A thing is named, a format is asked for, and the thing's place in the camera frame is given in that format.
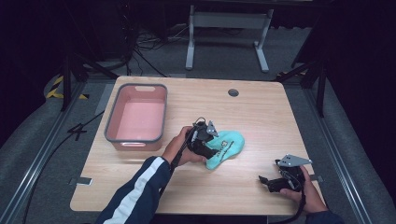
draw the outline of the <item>table hole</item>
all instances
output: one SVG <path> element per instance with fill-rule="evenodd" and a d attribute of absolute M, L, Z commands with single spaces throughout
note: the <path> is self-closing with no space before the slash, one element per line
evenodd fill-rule
<path fill-rule="evenodd" d="M 232 97 L 235 97 L 239 95 L 239 91 L 236 89 L 229 89 L 228 94 L 231 95 Z"/>

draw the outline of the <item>person's hand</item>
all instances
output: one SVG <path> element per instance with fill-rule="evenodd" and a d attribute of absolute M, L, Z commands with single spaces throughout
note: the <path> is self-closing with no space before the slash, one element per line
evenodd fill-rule
<path fill-rule="evenodd" d="M 305 193 L 306 204 L 304 207 L 304 211 L 306 213 L 316 213 L 316 212 L 323 212 L 329 210 L 321 200 L 317 189 L 312 184 L 308 171 L 303 166 L 300 166 L 300 168 L 303 171 L 305 177 L 304 193 Z M 280 193 L 294 200 L 297 203 L 299 203 L 302 198 L 301 192 L 296 192 L 291 189 L 281 189 Z"/>
<path fill-rule="evenodd" d="M 184 141 L 186 141 L 186 132 L 191 130 L 191 126 L 183 127 L 180 133 L 175 136 L 172 141 L 168 144 L 165 148 L 165 152 L 163 153 L 163 158 L 166 159 L 169 164 L 172 163 L 172 160 L 175 158 L 176 154 L 180 150 L 181 146 L 183 145 Z M 180 162 L 178 165 L 183 165 L 189 161 L 206 161 L 206 158 L 203 156 L 199 156 L 193 152 L 191 152 L 187 147 L 183 150 L 183 154 L 181 155 Z"/>

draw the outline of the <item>yellow tape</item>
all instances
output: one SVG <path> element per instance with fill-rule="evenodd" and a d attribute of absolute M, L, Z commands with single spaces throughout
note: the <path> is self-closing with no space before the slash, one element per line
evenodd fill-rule
<path fill-rule="evenodd" d="M 49 90 L 49 93 L 47 93 L 47 98 L 54 97 L 54 98 L 60 98 L 63 99 L 64 95 L 61 93 L 56 93 L 56 90 L 58 89 L 59 85 L 61 82 L 64 80 L 64 76 L 59 75 L 58 78 L 56 78 L 55 82 L 53 83 L 52 87 Z M 81 94 L 78 99 L 81 100 L 88 100 L 90 98 L 89 94 Z"/>

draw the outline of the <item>white stripe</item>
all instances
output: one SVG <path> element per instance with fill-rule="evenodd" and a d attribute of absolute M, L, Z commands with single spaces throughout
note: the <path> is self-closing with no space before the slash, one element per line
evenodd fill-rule
<path fill-rule="evenodd" d="M 105 224 L 121 224 L 125 223 L 126 219 L 131 215 L 137 200 L 143 193 L 146 184 L 157 172 L 160 165 L 164 162 L 163 158 L 155 159 L 150 167 L 137 178 L 134 183 L 134 189 L 129 192 L 121 201 L 119 207 L 114 211 L 113 217 L 105 221 Z"/>

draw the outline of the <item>person's arm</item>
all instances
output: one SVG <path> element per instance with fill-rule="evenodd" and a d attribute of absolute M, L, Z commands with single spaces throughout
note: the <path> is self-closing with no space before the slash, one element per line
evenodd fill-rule
<path fill-rule="evenodd" d="M 344 220 L 338 215 L 330 211 L 327 206 L 321 200 L 317 189 L 314 184 L 312 184 L 311 177 L 305 167 L 300 166 L 303 171 L 305 182 L 304 182 L 304 193 L 306 204 L 304 206 L 304 211 L 306 215 L 306 224 L 342 224 Z M 291 189 L 282 189 L 281 194 L 286 197 L 299 202 L 301 200 L 301 192 L 295 192 Z"/>
<path fill-rule="evenodd" d="M 113 198 L 96 219 L 96 224 L 110 223 L 149 223 L 158 208 L 160 189 L 169 182 L 170 163 L 185 141 L 184 127 L 174 137 L 161 157 L 148 158 L 124 186 L 119 188 Z M 203 157 L 184 150 L 179 165 L 188 161 L 202 161 Z"/>

